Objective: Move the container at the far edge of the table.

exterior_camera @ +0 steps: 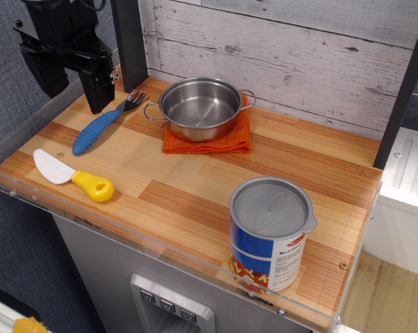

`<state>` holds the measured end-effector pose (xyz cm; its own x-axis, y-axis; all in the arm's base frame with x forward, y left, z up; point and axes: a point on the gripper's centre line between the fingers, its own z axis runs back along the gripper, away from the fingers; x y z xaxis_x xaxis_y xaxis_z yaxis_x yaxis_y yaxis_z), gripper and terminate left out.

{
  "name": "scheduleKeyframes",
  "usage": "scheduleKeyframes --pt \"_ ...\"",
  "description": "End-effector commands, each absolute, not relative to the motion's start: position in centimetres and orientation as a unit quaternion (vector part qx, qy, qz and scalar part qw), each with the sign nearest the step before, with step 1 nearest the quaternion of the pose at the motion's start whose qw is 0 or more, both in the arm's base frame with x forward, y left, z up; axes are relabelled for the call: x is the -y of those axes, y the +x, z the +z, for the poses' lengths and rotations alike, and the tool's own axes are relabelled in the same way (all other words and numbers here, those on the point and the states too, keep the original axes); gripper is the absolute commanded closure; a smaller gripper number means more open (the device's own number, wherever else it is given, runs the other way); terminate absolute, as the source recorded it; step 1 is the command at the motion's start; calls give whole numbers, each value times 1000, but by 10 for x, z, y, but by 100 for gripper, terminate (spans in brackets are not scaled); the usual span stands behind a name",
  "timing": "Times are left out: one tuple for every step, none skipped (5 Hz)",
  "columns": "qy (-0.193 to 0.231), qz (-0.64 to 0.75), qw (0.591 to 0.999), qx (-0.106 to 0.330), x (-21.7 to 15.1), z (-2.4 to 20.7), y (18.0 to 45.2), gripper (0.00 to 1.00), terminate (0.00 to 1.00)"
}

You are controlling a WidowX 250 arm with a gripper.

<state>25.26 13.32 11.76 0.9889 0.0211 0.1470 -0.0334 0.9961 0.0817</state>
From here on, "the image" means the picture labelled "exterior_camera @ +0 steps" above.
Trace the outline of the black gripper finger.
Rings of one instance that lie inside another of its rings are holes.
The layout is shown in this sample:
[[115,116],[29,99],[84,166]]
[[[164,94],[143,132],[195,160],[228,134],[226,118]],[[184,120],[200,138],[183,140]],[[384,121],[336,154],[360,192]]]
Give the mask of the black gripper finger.
[[65,68],[49,54],[31,49],[25,44],[21,44],[21,52],[42,91],[51,99],[68,87],[69,80]]
[[82,71],[79,74],[92,114],[100,113],[115,98],[115,88],[108,74]]

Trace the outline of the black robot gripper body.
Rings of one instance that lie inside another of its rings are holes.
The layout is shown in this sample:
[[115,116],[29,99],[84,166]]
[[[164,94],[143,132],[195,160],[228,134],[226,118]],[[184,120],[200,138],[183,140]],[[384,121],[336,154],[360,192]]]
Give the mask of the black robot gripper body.
[[112,51],[96,32],[97,8],[93,1],[25,1],[28,19],[16,19],[12,28],[21,44],[49,54],[65,70],[108,74],[115,81]]

